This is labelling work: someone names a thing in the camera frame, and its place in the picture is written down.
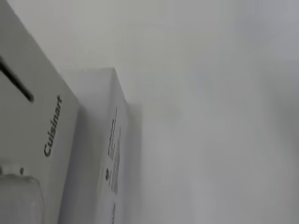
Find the box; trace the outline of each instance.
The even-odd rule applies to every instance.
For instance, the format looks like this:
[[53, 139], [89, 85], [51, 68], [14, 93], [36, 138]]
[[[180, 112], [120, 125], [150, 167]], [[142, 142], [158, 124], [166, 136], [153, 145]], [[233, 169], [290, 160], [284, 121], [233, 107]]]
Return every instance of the box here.
[[77, 114], [75, 95], [0, 0], [0, 173], [38, 181], [46, 224], [58, 220]]
[[64, 79], [82, 107], [59, 223], [120, 224], [128, 113], [117, 74], [81, 70]]

